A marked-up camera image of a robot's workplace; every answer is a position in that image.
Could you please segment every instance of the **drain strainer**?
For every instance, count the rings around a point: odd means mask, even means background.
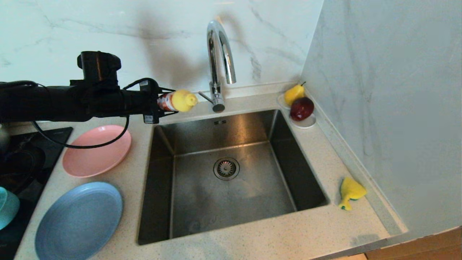
[[[231,180],[239,173],[239,163],[231,157],[221,158],[213,166],[213,172],[221,180]]]

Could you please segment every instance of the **marble backsplash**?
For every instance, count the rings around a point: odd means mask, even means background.
[[[243,87],[298,80],[323,0],[6,0],[0,3],[0,81],[59,86],[81,79],[84,50],[117,55],[124,86],[208,90],[207,23],[220,17]]]
[[[390,243],[460,225],[461,10],[326,0],[302,73],[409,227]]]

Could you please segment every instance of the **sink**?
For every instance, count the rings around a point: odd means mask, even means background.
[[[138,244],[326,204],[279,110],[158,125]]]

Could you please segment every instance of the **black cooktop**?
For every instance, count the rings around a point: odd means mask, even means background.
[[[47,130],[51,138],[67,142],[72,127]],[[16,194],[20,201],[16,217],[0,230],[1,259],[13,259],[30,217],[53,168],[63,150],[59,144],[40,133],[12,136],[10,145],[0,157],[0,186]]]

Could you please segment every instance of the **chrome faucet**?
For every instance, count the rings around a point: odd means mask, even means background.
[[[219,46],[221,57],[223,59],[223,65],[226,73],[226,82],[228,84],[236,83],[236,74],[234,73],[234,62],[232,60],[231,48],[226,36],[226,32],[221,26],[221,23],[212,20],[207,26],[207,48],[208,48],[208,59],[210,62],[210,75],[212,81],[210,81],[210,95],[211,99],[207,98],[203,93],[199,94],[210,101],[213,105],[212,109],[216,113],[220,113],[225,110],[225,102],[223,101],[223,95],[221,93],[221,84],[218,80],[217,73],[217,58],[216,58],[216,45]]]

